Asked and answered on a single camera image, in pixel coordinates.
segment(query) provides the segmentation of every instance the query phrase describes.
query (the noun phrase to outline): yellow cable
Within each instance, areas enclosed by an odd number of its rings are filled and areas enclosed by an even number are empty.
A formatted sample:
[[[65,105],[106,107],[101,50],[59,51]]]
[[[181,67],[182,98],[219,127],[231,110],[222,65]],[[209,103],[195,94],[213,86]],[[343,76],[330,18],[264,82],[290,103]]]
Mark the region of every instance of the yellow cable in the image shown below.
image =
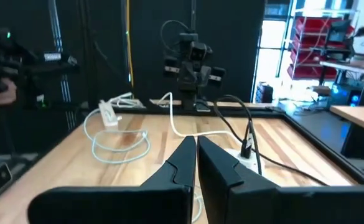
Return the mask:
[[[128,42],[128,62],[129,62],[129,73],[131,74],[131,85],[134,86],[133,77],[133,66],[132,66],[132,55],[131,55],[131,38],[130,38],[130,27],[131,23],[129,21],[129,0],[126,0],[126,38]]]

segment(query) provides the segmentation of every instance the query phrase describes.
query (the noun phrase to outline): black metal frame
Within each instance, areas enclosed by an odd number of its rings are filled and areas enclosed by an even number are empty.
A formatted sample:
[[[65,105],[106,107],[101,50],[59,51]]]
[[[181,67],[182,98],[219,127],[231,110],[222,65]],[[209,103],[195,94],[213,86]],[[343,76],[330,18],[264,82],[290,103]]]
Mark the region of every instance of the black metal frame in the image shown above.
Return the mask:
[[[209,106],[211,109],[208,112],[198,112],[198,111],[184,111],[180,105],[174,105],[173,111],[174,115],[181,116],[217,116],[213,112],[213,107]],[[219,106],[218,107],[221,114],[225,117],[234,118],[246,118],[245,112],[240,107],[233,106]],[[305,127],[301,126],[292,117],[283,112],[281,109],[275,107],[248,107],[251,111],[253,118],[268,118],[268,119],[282,119],[291,128],[302,135],[306,140],[308,140],[314,147],[316,147],[325,157],[330,159],[335,165],[341,168],[347,175],[349,175],[358,184],[364,185],[364,171],[355,167],[351,164],[347,158],[343,157],[341,154],[333,151],[327,145],[325,145],[320,139],[315,137],[310,131]],[[168,115],[168,108],[161,108],[159,106],[150,106],[149,109],[142,108],[114,108],[115,113],[126,113],[126,114],[155,114],[155,115]]]

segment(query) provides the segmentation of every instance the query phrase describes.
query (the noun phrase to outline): wooden desk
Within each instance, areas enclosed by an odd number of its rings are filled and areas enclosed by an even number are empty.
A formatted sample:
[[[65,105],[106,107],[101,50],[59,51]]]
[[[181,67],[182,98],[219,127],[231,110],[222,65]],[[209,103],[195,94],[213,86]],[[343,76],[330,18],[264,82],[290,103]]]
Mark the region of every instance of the wooden desk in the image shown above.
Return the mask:
[[[331,111],[364,128],[364,106],[331,106]]]
[[[247,120],[244,118],[228,118],[228,120],[236,132],[243,135]],[[175,126],[179,132],[185,134],[227,130],[226,125],[219,118],[213,117],[176,116]],[[297,167],[330,185],[356,184],[284,121],[254,119],[254,126],[260,150],[270,158]],[[101,163],[92,156],[91,142],[84,135],[83,128],[79,127],[0,196],[0,224],[27,223],[26,208],[29,202],[37,194],[53,187],[140,185],[160,168],[182,142],[182,138],[172,132],[169,116],[124,114],[120,128],[148,130],[151,142],[149,154],[129,164],[116,166]],[[89,120],[89,133],[94,134],[102,129],[103,125],[99,116]],[[135,134],[103,135],[99,142],[122,148],[139,138],[140,136]],[[216,135],[209,138],[221,147],[238,148],[229,136]],[[145,149],[146,145],[142,144],[128,153],[112,154],[98,150],[98,154],[105,159],[123,160],[136,156]],[[311,180],[276,165],[268,162],[264,165],[266,177],[281,186],[316,185]],[[196,184],[199,185],[198,176],[196,176]],[[195,203],[194,214],[197,212],[197,207]],[[207,223],[205,210],[197,223]]]
[[[342,69],[351,72],[357,72],[364,74],[364,67],[350,65],[348,63],[337,63],[337,62],[320,62],[321,65],[326,67],[332,67],[336,69]]]

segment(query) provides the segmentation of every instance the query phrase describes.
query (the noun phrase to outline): wooden table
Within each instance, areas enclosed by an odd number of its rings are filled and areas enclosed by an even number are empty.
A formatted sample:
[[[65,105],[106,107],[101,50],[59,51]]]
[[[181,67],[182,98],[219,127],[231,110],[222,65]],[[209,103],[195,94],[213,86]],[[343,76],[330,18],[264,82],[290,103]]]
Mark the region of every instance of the wooden table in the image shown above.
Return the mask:
[[[346,70],[346,71],[364,74],[364,67],[350,65],[348,63],[320,62],[320,64],[323,66],[326,66],[326,67],[332,67],[332,68],[336,68],[336,69],[342,69],[342,70]]]
[[[228,118],[237,134],[243,135],[247,120]],[[175,126],[181,133],[227,130],[219,118],[176,116]],[[353,185],[354,180],[324,157],[295,130],[280,119],[254,119],[258,144],[263,154],[296,167],[330,185]],[[88,122],[88,132],[94,134],[103,129],[101,118],[94,116]],[[91,154],[91,141],[83,128],[77,128],[57,147],[50,151],[33,168],[24,174],[12,187],[0,196],[0,224],[27,223],[26,208],[39,193],[58,186],[130,186],[140,185],[152,175],[182,142],[170,127],[169,116],[123,114],[120,129],[146,129],[149,131],[151,150],[137,161],[122,165],[109,165],[97,161]],[[125,148],[140,136],[125,134],[107,135],[99,142],[111,147]],[[238,149],[231,137],[216,135],[209,137],[224,148]],[[142,144],[128,153],[113,154],[98,149],[102,158],[123,160],[142,153]],[[268,162],[264,163],[266,177],[281,186],[317,185],[311,180],[293,174]],[[197,223],[207,223],[205,210]]]
[[[364,128],[364,106],[331,106],[331,111]]]

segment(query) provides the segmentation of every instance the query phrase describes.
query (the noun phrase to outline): human hand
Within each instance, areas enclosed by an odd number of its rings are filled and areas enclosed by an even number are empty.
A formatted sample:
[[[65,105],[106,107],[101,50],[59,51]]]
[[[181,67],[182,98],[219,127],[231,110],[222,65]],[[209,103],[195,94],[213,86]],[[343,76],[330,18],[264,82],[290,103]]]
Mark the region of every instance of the human hand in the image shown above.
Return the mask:
[[[3,78],[2,82],[7,85],[7,91],[0,93],[0,105],[13,103],[16,100],[16,85],[8,78]]]

